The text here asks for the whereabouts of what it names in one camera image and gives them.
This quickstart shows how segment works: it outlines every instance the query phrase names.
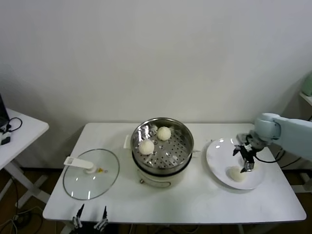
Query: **white wall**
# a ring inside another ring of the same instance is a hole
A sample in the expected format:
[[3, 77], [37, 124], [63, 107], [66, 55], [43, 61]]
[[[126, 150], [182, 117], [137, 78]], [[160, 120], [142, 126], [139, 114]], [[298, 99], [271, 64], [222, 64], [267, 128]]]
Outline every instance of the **white wall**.
[[312, 68], [311, 8], [309, 0], [0, 1], [0, 92], [8, 107], [50, 124], [20, 162], [61, 167], [92, 121], [282, 113]]

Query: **electric steamer pot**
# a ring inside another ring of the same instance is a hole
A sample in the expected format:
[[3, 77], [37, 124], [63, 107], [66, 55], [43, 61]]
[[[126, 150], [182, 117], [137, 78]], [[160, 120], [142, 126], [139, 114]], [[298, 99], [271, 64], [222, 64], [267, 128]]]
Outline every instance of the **electric steamer pot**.
[[[168, 127], [171, 137], [167, 141], [157, 138], [157, 130]], [[138, 146], [149, 139], [154, 152], [142, 155]], [[138, 167], [140, 183], [156, 187], [169, 187], [183, 178], [183, 172], [192, 158], [194, 139], [190, 130], [181, 122], [170, 118], [153, 118], [139, 125], [131, 136], [131, 150]]]

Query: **glass lid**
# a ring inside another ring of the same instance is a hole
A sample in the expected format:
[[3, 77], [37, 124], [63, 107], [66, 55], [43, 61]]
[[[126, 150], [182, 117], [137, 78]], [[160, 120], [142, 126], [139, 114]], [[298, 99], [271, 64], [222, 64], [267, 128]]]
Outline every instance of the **glass lid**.
[[78, 156], [94, 163], [96, 171], [86, 173], [85, 169], [69, 166], [63, 177], [66, 193], [77, 200], [90, 200], [107, 192], [119, 174], [119, 161], [116, 155], [105, 149], [94, 149]]

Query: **perforated steamer tray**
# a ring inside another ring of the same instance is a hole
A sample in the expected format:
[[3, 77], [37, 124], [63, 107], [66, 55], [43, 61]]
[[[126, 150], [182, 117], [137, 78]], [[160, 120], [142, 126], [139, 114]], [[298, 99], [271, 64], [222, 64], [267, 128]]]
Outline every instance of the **perforated steamer tray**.
[[[167, 141], [157, 138], [157, 130], [168, 127], [171, 137]], [[154, 143], [154, 152], [142, 155], [138, 146], [149, 139]], [[133, 159], [144, 172], [154, 176], [171, 176], [181, 172], [192, 157], [194, 140], [190, 130], [181, 122], [169, 118], [154, 118], [142, 123], [131, 136]]]

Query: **white plate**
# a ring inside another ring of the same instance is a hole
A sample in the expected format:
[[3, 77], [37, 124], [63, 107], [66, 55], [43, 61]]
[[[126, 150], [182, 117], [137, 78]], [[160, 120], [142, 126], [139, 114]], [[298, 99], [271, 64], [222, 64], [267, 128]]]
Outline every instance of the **white plate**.
[[208, 165], [213, 174], [223, 183], [236, 189], [254, 189], [264, 178], [264, 168], [259, 161], [255, 160], [253, 171], [246, 172], [247, 176], [242, 182], [236, 182], [228, 175], [230, 167], [243, 168], [244, 164], [240, 152], [233, 156], [234, 144], [237, 144], [236, 140], [229, 138], [211, 142], [206, 153]]

